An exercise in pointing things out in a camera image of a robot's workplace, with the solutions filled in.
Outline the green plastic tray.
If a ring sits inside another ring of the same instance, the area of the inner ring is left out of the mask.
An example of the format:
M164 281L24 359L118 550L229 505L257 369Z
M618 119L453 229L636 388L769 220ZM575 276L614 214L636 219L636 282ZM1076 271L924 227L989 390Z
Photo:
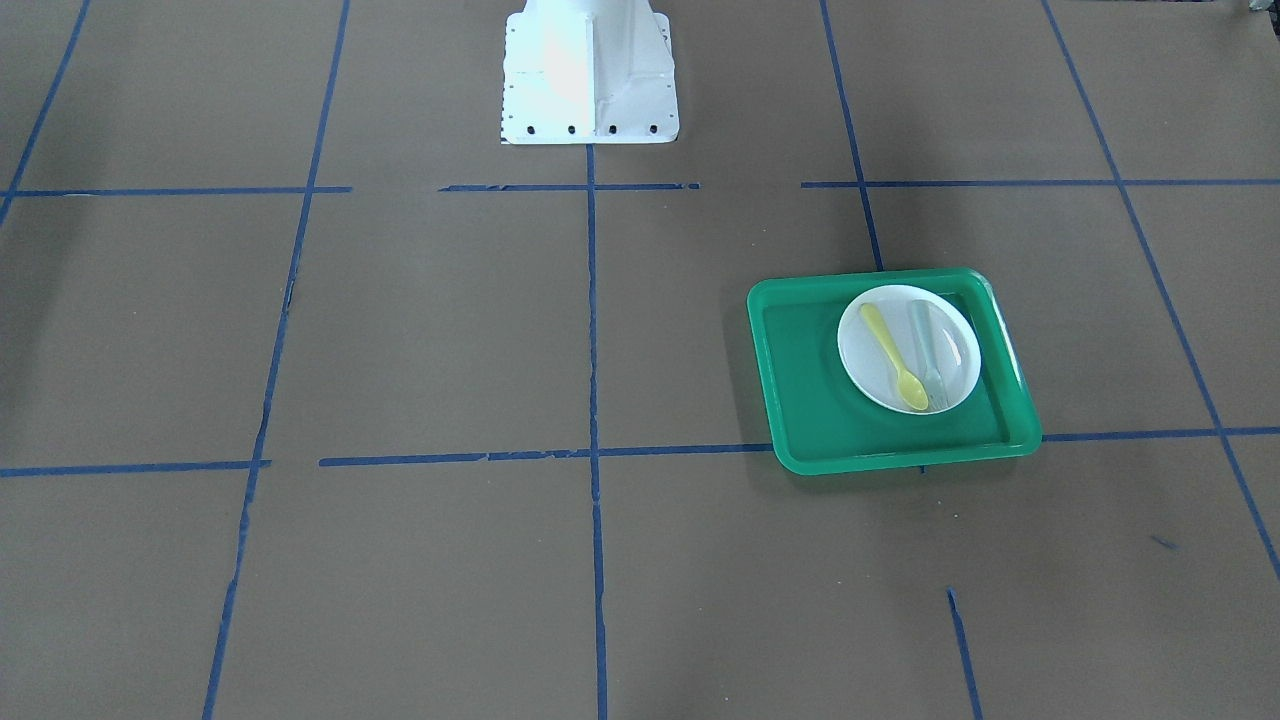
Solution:
M891 411L850 380L837 328L847 305L884 284L947 299L974 327L983 364L974 392L936 415ZM781 464L827 475L1033 454L1042 425L989 282L969 268L762 281L748 316L771 437Z

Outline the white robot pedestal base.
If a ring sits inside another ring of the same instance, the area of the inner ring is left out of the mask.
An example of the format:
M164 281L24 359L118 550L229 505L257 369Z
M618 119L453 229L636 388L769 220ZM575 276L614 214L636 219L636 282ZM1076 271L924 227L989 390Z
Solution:
M671 143L669 18L648 1L527 1L506 18L500 141Z

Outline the pale green plastic fork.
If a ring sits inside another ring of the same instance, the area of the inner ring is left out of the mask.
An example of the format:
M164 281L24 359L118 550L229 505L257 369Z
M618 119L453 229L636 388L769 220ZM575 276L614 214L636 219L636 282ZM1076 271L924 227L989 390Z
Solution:
M937 363L931 309L931 304L925 300L913 300L909 305L909 316L920 363L919 378L929 402L928 409L932 413L940 413L948 406L948 396Z

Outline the yellow plastic spoon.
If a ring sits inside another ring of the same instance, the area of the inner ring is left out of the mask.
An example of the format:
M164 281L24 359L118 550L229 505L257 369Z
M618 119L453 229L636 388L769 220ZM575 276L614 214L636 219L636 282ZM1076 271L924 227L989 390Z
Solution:
M881 310L874 304L861 304L858 311L893 369L893 388L897 396L914 413L928 410L931 406L928 393L922 380L908 369Z

